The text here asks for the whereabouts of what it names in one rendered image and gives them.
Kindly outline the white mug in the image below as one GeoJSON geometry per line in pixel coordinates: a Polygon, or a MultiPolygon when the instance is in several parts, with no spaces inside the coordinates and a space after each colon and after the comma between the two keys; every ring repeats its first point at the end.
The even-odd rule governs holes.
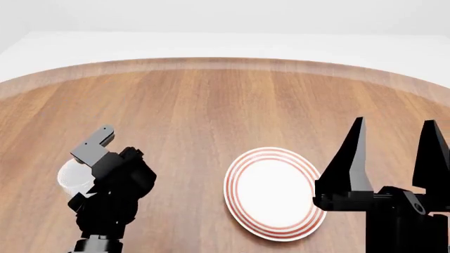
{"type": "Polygon", "coordinates": [[[94,186],[94,177],[91,168],[80,164],[75,159],[68,160],[59,170],[57,181],[60,187],[70,197],[81,193],[84,197],[91,197],[93,193],[87,193],[94,186]]]}

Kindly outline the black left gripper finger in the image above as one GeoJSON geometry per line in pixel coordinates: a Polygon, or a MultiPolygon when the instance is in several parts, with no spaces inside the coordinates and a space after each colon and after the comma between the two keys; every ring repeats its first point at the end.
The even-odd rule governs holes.
{"type": "Polygon", "coordinates": [[[78,192],[69,200],[67,205],[75,213],[97,212],[99,210],[99,203],[95,196],[97,193],[96,189],[90,189],[86,193],[78,192]]]}

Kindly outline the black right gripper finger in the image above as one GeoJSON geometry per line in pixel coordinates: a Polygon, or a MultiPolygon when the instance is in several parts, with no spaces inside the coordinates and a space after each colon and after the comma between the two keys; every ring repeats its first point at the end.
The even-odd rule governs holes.
{"type": "Polygon", "coordinates": [[[450,195],[450,148],[433,119],[420,133],[412,185],[430,195],[450,195]]]}
{"type": "Polygon", "coordinates": [[[366,174],[366,122],[354,120],[340,149],[315,182],[317,195],[372,193],[366,174]]]}

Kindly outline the white plate with red rings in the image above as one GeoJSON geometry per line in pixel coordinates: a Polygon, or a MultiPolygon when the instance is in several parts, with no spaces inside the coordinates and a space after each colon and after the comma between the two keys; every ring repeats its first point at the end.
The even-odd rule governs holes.
{"type": "Polygon", "coordinates": [[[229,166],[223,185],[225,203],[234,219],[260,238],[301,240],[326,217],[313,203],[319,177],[314,165],[293,151],[252,149],[229,166]]]}

